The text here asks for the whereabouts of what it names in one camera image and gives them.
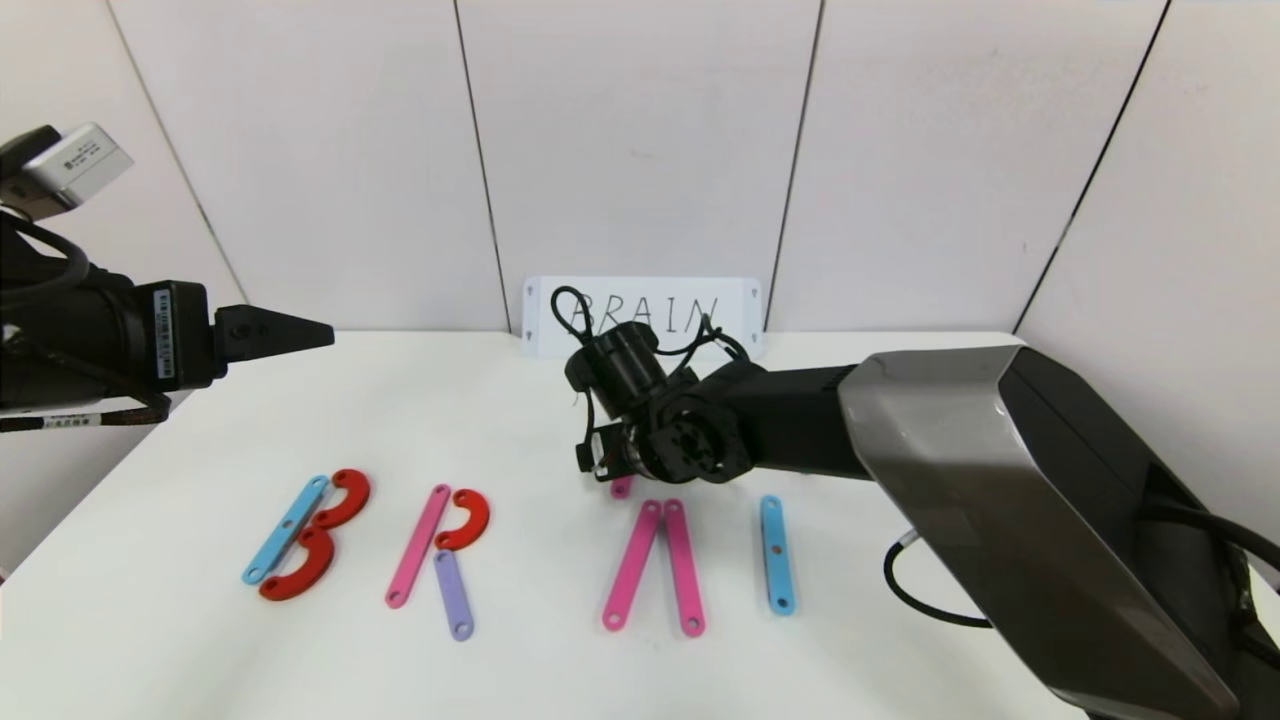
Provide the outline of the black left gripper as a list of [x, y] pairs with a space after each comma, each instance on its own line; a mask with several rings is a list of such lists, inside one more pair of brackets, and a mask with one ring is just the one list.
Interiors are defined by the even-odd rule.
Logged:
[[198, 389], [225, 363], [335, 343], [332, 325], [243, 304], [219, 307], [211, 327], [206, 290], [180, 281], [79, 287], [52, 300], [47, 318], [49, 348], [108, 395]]

